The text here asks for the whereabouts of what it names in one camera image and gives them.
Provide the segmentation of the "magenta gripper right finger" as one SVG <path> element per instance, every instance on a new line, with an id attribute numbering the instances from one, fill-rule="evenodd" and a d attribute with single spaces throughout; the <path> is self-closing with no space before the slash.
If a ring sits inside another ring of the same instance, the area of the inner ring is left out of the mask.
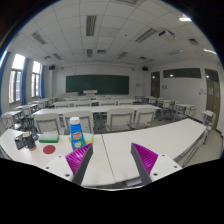
<path id="1" fill-rule="evenodd" d="M 131 144 L 131 154 L 136 163 L 142 184 L 149 184 L 151 182 L 150 173 L 158 159 L 158 155 L 136 143 Z"/>

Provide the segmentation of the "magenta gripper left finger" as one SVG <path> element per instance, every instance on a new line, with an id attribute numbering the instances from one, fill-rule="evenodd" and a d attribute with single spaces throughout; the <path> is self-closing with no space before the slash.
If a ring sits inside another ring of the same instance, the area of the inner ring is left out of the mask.
<path id="1" fill-rule="evenodd" d="M 76 185 L 81 185 L 92 154 L 93 145 L 88 144 L 74 150 L 65 156 L 67 163 L 73 173 L 73 182 Z"/>

